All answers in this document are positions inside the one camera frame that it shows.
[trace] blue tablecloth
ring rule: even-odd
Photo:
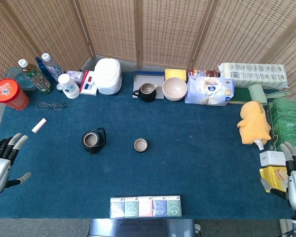
[[[32,92],[24,111],[5,108],[0,140],[17,132],[29,139],[10,179],[31,171],[24,184],[0,194],[0,217],[108,218],[110,197],[181,195],[184,218],[289,218],[284,200],[267,194],[259,177],[259,150],[242,145],[240,105],[210,107],[132,98],[133,74],[123,73],[116,95],[68,99],[55,90]],[[36,101],[66,101],[42,111]],[[42,119],[43,128],[31,129]],[[90,156],[82,135],[104,127],[107,144]],[[145,138],[140,154],[134,141]]]

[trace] rice cooker lid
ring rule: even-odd
[[[113,58],[103,58],[95,65],[94,73],[101,81],[116,79],[119,73],[119,62]]]

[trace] robotic hand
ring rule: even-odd
[[[288,200],[289,205],[295,211],[295,215],[292,217],[293,229],[281,236],[288,237],[293,235],[293,237],[296,237],[296,147],[293,147],[289,142],[285,142],[284,144],[281,144],[281,149],[286,159],[288,175],[287,192],[271,187],[265,179],[261,179],[261,182],[264,188],[269,190],[270,193]]]
[[[26,173],[23,177],[15,180],[8,180],[9,172],[14,163],[20,148],[28,139],[27,136],[22,136],[18,133],[14,137],[3,139],[0,141],[0,193],[4,188],[9,188],[25,182],[31,173]]]

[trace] gray floor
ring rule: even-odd
[[[82,70],[93,70],[97,59],[90,59]],[[163,67],[144,66],[120,60],[123,71],[164,71]],[[0,105],[0,121],[4,106]],[[203,237],[276,237],[278,220],[197,220]],[[0,237],[85,237],[87,219],[0,219]]]

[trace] ceramic bowl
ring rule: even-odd
[[[187,93],[187,85],[180,78],[169,78],[164,81],[162,92],[168,100],[179,101]]]
[[[147,141],[143,138],[139,138],[134,142],[134,148],[137,152],[144,152],[147,146]]]

